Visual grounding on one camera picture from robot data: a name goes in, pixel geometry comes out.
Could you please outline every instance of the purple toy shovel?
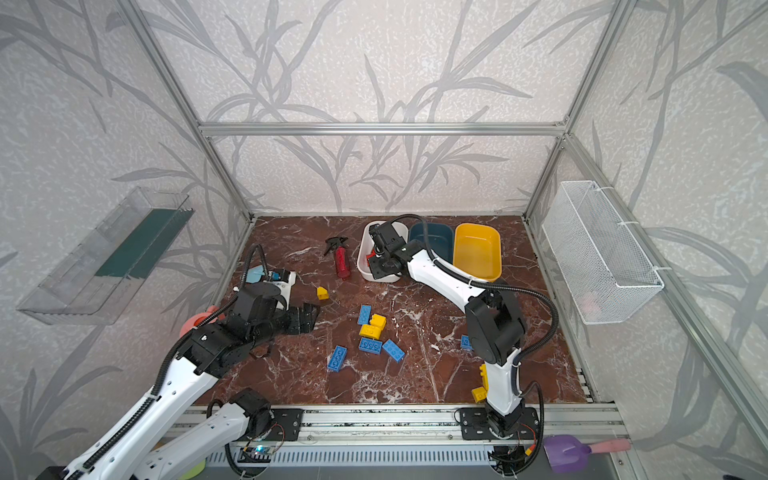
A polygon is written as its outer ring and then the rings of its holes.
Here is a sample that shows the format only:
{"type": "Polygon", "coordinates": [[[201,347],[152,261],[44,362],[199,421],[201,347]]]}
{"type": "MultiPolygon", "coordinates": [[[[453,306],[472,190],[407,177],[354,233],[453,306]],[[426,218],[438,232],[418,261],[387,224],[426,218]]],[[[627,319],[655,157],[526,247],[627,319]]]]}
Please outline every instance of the purple toy shovel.
{"type": "Polygon", "coordinates": [[[544,440],[544,451],[555,473],[578,472],[586,468],[591,453],[624,452],[630,448],[627,439],[612,439],[593,445],[585,445],[571,435],[556,435],[544,440]]]}

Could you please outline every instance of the dark blue plastic tray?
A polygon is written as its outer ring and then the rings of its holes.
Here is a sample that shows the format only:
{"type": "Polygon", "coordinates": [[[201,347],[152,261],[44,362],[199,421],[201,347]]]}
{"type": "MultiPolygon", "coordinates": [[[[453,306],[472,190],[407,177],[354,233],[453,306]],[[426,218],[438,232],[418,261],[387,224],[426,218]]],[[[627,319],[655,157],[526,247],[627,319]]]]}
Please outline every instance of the dark blue plastic tray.
{"type": "MultiPolygon", "coordinates": [[[[453,229],[444,223],[429,222],[429,246],[437,256],[453,263],[453,229]]],[[[424,241],[424,226],[416,223],[408,230],[408,240],[424,241]]]]}

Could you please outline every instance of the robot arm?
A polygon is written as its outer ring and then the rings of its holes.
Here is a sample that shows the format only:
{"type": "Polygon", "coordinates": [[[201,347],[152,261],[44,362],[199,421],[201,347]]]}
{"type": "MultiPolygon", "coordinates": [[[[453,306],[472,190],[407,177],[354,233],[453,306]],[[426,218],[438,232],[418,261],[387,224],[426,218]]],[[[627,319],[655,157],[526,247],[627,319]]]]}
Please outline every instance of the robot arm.
{"type": "Polygon", "coordinates": [[[187,407],[253,348],[280,334],[298,335],[314,329],[318,306],[288,306],[295,282],[296,273],[286,270],[274,270],[259,283],[246,286],[243,281],[226,319],[193,329],[174,346],[175,358],[157,395],[147,392],[91,448],[64,469],[47,469],[38,480],[127,480],[132,475],[152,480],[178,478],[221,445],[243,435],[266,435],[273,423],[270,403],[245,389],[206,422],[150,452],[187,407]]]}
{"type": "Polygon", "coordinates": [[[369,259],[373,277],[407,270],[411,278],[430,286],[464,312],[472,348],[485,360],[489,423],[498,437],[509,436],[523,406],[514,360],[521,352],[525,322],[517,298],[510,291],[488,290],[460,281],[477,279],[453,265],[438,266],[439,260],[430,256],[420,242],[406,243],[392,226],[393,221],[372,226],[369,231],[376,252],[376,257],[369,259]]]}

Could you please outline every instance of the pink handle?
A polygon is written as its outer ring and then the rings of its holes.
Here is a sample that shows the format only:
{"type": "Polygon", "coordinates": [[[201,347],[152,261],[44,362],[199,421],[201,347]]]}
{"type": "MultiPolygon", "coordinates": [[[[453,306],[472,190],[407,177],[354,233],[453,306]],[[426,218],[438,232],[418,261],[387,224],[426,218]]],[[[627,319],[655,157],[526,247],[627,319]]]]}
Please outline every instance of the pink handle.
{"type": "Polygon", "coordinates": [[[627,439],[613,439],[594,443],[589,445],[589,448],[592,449],[592,453],[626,452],[632,448],[632,444],[627,439]]]}

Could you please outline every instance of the yellow plastic tray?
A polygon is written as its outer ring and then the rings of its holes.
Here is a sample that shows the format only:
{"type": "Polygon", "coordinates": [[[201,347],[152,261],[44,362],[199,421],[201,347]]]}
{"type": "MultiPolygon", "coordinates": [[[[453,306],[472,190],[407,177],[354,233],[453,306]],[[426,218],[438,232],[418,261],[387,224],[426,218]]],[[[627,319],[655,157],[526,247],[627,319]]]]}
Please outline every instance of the yellow plastic tray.
{"type": "Polygon", "coordinates": [[[495,228],[476,223],[456,227],[453,264],[488,282],[502,275],[502,238],[495,228]]]}

